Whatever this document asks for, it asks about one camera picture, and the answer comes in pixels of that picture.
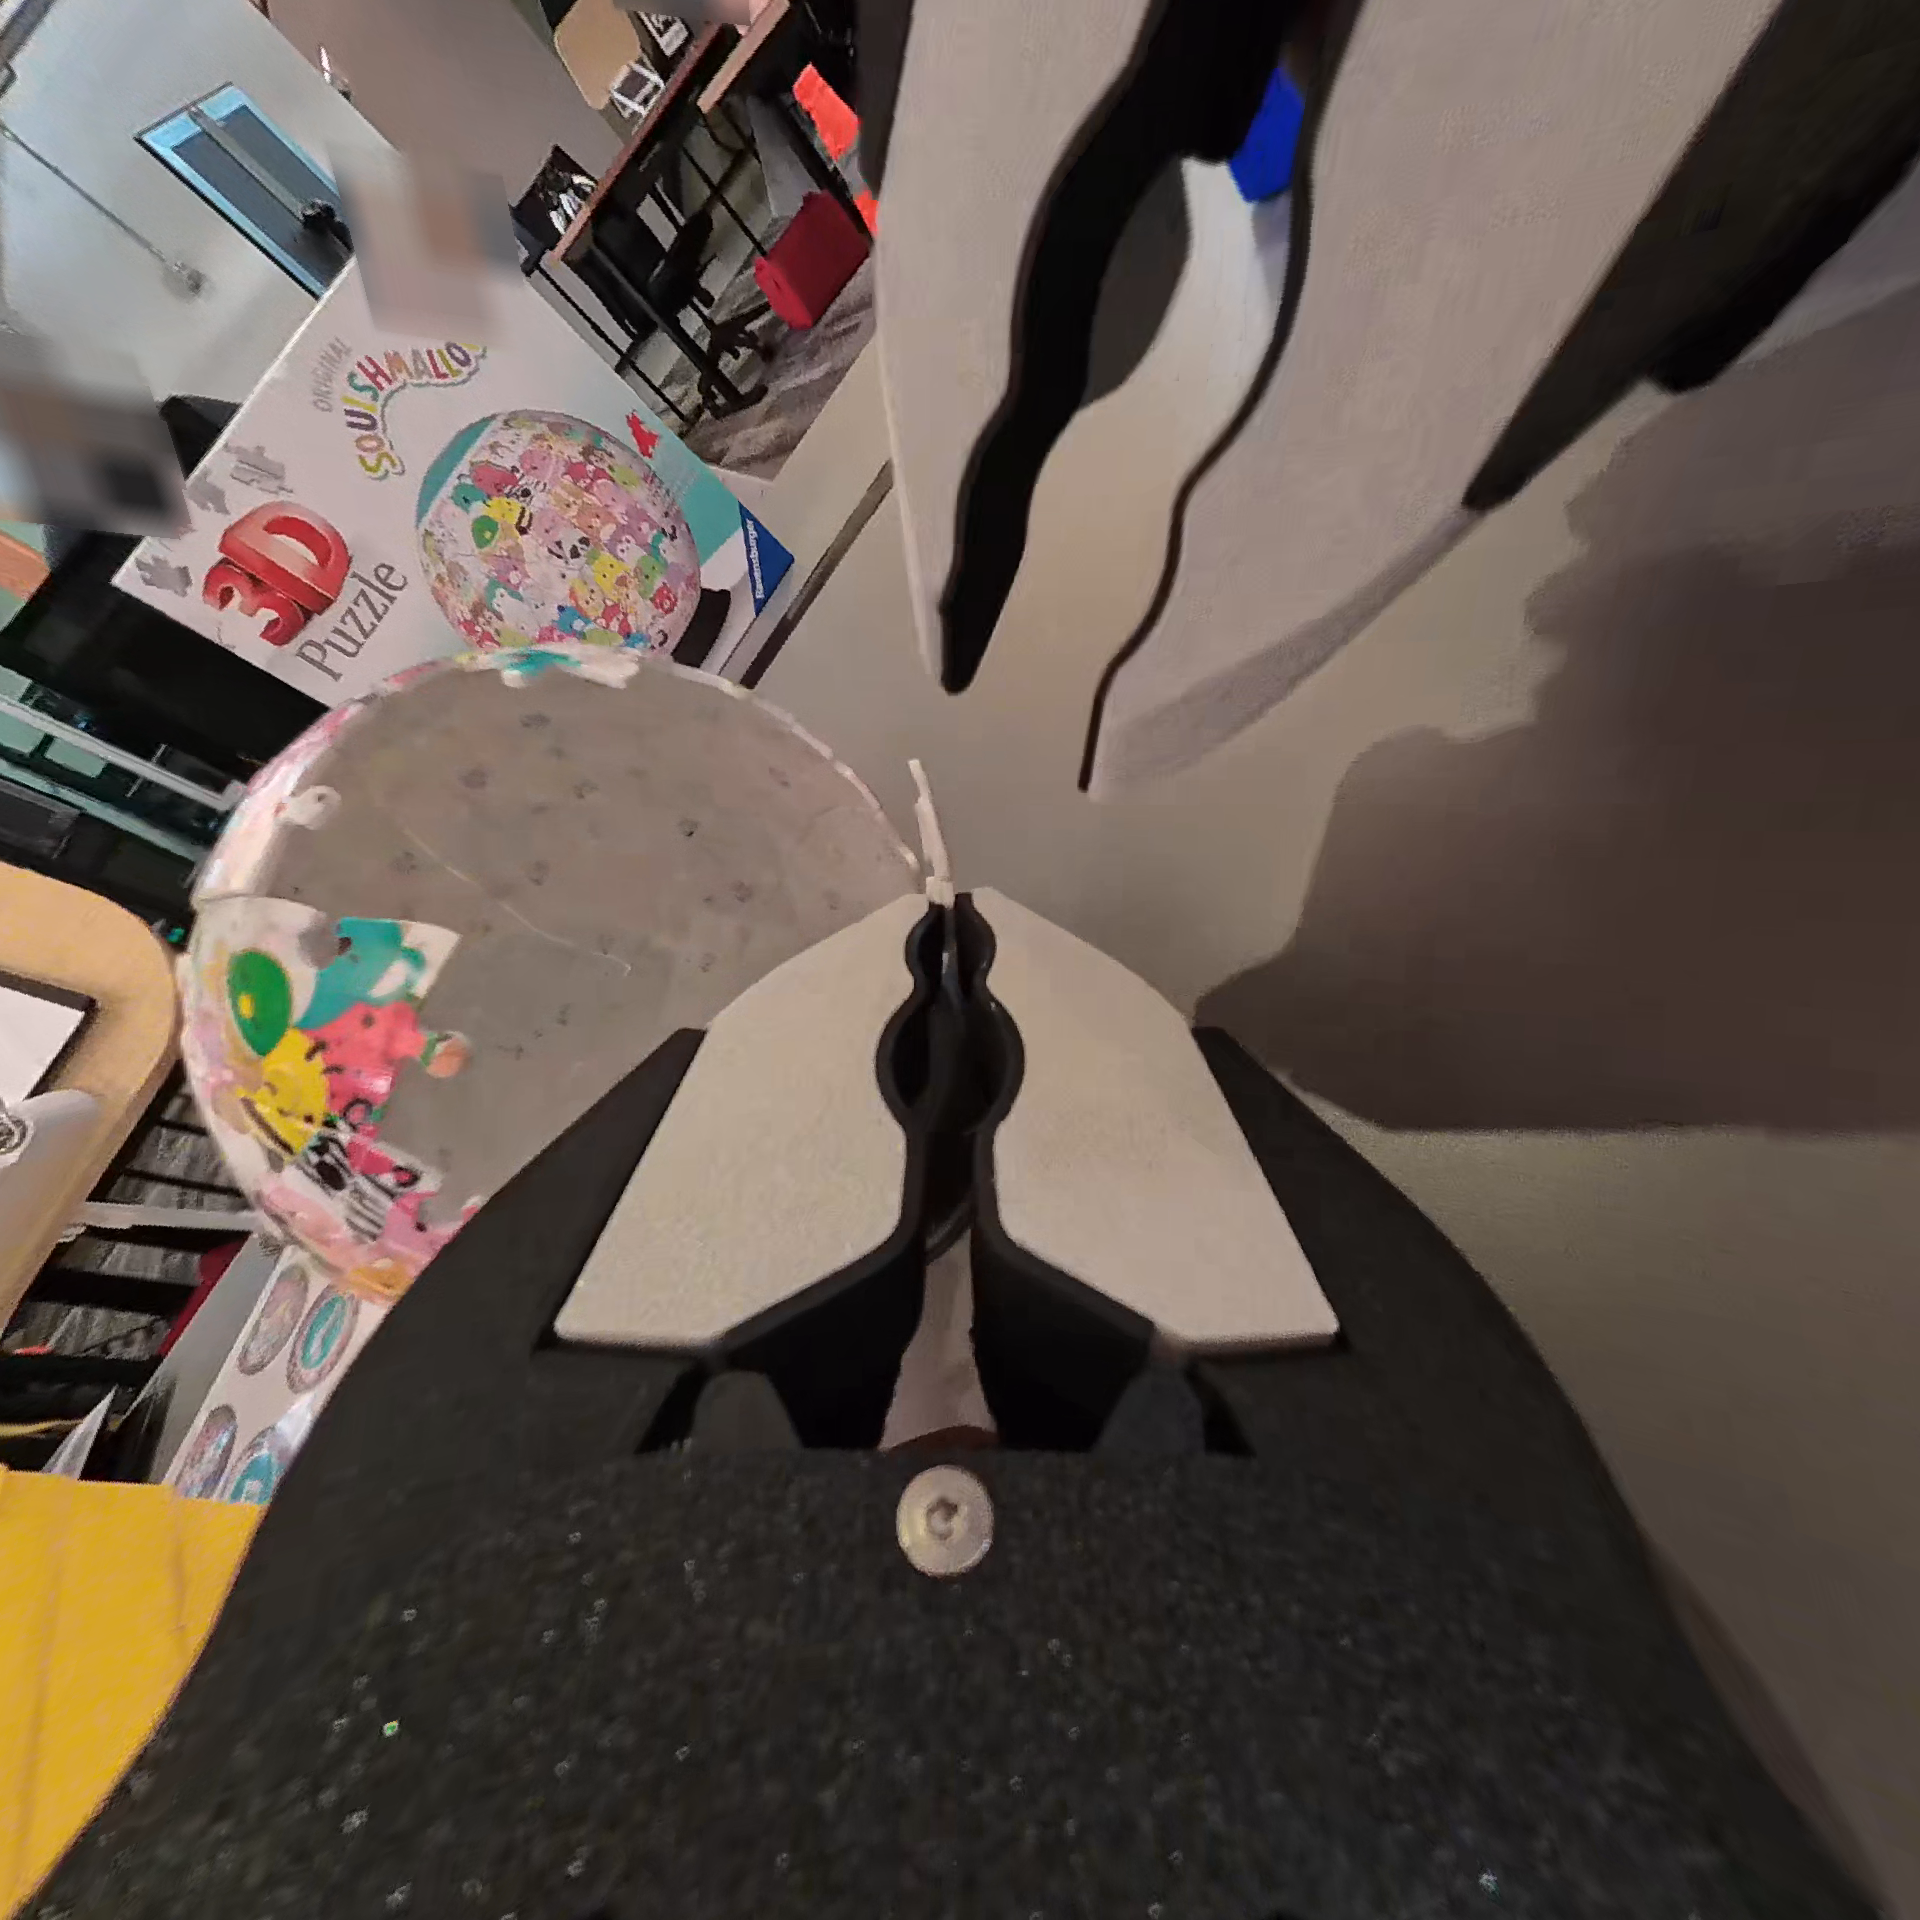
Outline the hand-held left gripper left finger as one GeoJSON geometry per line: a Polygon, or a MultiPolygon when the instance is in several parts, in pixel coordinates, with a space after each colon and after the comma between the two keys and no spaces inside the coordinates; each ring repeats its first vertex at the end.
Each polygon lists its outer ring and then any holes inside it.
{"type": "Polygon", "coordinates": [[[708,1026],[579,1280],[563,1340],[751,1372],[801,1440],[878,1440],[924,1306],[922,894],[786,960],[708,1026]]]}

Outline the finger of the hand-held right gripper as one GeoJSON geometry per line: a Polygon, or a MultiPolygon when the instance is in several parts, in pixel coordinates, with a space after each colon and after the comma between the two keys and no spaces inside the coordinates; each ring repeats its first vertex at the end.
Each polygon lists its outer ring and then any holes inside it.
{"type": "Polygon", "coordinates": [[[1282,309],[1188,474],[1081,784],[1180,771],[1476,520],[1479,466],[1778,4],[1358,4],[1315,85],[1282,309]]]}
{"type": "Polygon", "coordinates": [[[928,670],[980,671],[1075,420],[1144,392],[1176,478],[1281,314],[1289,201],[1233,162],[1321,4],[868,4],[878,373],[928,670]]]}

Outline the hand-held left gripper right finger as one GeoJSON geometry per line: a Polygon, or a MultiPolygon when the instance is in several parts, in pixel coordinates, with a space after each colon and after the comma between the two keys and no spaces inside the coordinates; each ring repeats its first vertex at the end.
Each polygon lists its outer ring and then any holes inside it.
{"type": "Polygon", "coordinates": [[[980,1072],[970,1265],[1003,1436],[1100,1436],[1156,1369],[1307,1354],[1339,1318],[1188,1017],[1003,892],[954,957],[980,1072]]]}

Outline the colourful puzzle ball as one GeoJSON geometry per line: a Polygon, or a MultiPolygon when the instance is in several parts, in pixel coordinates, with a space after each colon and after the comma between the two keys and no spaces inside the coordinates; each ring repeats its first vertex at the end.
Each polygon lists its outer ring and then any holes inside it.
{"type": "Polygon", "coordinates": [[[248,788],[194,890],[179,1049],[269,1234],[396,1302],[660,1042],[920,857],[753,692],[652,655],[424,662],[248,788]]]}

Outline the puzzle box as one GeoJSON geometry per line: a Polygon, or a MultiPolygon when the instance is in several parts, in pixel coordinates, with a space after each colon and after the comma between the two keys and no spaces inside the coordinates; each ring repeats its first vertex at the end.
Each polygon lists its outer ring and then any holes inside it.
{"type": "Polygon", "coordinates": [[[739,493],[521,277],[480,339],[340,275],[115,586],[340,708],[503,655],[605,683],[727,655],[793,571],[739,493]]]}

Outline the red plastic bin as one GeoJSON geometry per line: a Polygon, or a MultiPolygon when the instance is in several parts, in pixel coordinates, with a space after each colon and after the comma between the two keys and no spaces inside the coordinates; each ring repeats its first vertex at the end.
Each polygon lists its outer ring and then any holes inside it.
{"type": "Polygon", "coordinates": [[[870,253],[871,234],[861,210],[815,188],[756,253],[756,289],[784,327],[812,329],[870,253]]]}

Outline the sheet with round pictures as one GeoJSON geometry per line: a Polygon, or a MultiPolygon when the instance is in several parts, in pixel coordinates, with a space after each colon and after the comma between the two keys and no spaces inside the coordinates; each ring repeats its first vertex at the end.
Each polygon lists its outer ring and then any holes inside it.
{"type": "Polygon", "coordinates": [[[214,1329],[230,1329],[222,1354],[181,1336],[158,1446],[160,1484],[195,1500],[269,1504],[355,1361],[394,1306],[363,1298],[287,1251],[214,1294],[214,1329]]]}

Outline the yellow plastic bin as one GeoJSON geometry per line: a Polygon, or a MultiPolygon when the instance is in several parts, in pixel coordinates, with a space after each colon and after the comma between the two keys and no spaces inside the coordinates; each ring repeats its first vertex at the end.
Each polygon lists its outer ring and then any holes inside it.
{"type": "Polygon", "coordinates": [[[260,1526],[168,1487],[3,1472],[3,1916],[25,1910],[194,1670],[260,1526]]]}

